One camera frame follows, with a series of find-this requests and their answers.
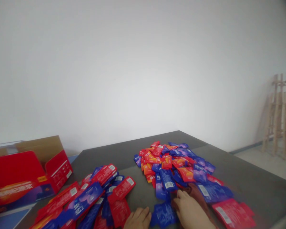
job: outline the pile of snack packets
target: pile of snack packets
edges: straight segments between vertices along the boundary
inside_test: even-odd
[[[164,228],[178,222],[177,214],[170,204],[170,193],[187,187],[189,183],[198,187],[206,203],[226,228],[256,226],[251,209],[245,203],[234,200],[232,191],[212,176],[215,166],[197,156],[187,144],[169,142],[168,145],[161,145],[157,141],[150,148],[134,155],[134,160],[144,172],[147,182],[155,188],[156,198],[165,201],[155,205],[150,226],[158,224]]]
[[[40,209],[31,229],[124,227],[131,213],[125,196],[135,185],[113,164],[97,167],[81,186],[73,183]]]
[[[171,193],[189,183],[197,185],[226,228],[255,226],[250,208],[233,199],[231,190],[212,176],[215,166],[195,155],[187,144],[161,145],[157,141],[134,160],[155,188],[156,198],[164,200],[154,206],[151,227],[165,228],[179,221],[171,206]],[[125,197],[135,185],[131,177],[119,175],[113,164],[97,167],[81,185],[73,183],[40,209],[31,229],[123,228],[131,213]]]

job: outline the wooden stick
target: wooden stick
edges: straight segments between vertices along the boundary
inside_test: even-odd
[[[273,93],[269,96],[269,101],[268,101],[268,112],[266,116],[266,123],[265,123],[265,136],[263,139],[263,146],[262,146],[262,152],[265,152],[265,149],[268,148],[268,142],[269,142],[269,136],[271,133],[271,116],[272,116],[272,98],[273,98]]]

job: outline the wooden easel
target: wooden easel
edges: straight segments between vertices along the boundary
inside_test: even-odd
[[[286,160],[286,80],[283,74],[275,75],[272,85],[274,93],[269,96],[269,109],[266,117],[265,136],[262,152],[268,148],[269,139],[273,137],[272,155],[278,154],[278,140],[283,139],[283,153],[280,155]]]

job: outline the finger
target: finger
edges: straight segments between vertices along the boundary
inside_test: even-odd
[[[177,204],[178,210],[179,210],[180,209],[180,202],[181,202],[181,200],[179,198],[174,198],[174,202]]]
[[[141,213],[141,214],[139,215],[139,217],[138,217],[138,220],[139,220],[140,222],[143,222],[143,221],[145,220],[146,216],[148,215],[148,213],[149,213],[149,207],[145,208],[145,209],[142,211],[142,213]]]
[[[148,215],[147,215],[147,217],[144,219],[144,221],[143,221],[143,228],[145,229],[147,229],[148,227],[149,227],[149,224],[150,224],[150,220],[152,219],[152,214],[151,214],[151,212],[150,213],[148,213]]]
[[[129,217],[127,218],[125,224],[127,224],[133,218],[134,212],[130,213]]]
[[[133,215],[133,218],[134,219],[138,218],[143,210],[144,210],[143,208],[137,208],[136,212]]]
[[[184,196],[189,197],[190,195],[186,191],[182,191]]]
[[[183,198],[183,197],[185,197],[185,194],[179,189],[177,191],[177,198]]]

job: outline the floor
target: floor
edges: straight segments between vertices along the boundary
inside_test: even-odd
[[[269,143],[269,147],[265,153],[262,153],[262,146],[256,146],[237,153],[235,156],[286,179],[286,160],[283,159],[285,156],[282,154],[282,147],[280,143],[278,156],[272,155],[271,142]],[[277,222],[271,229],[286,229],[286,216]]]

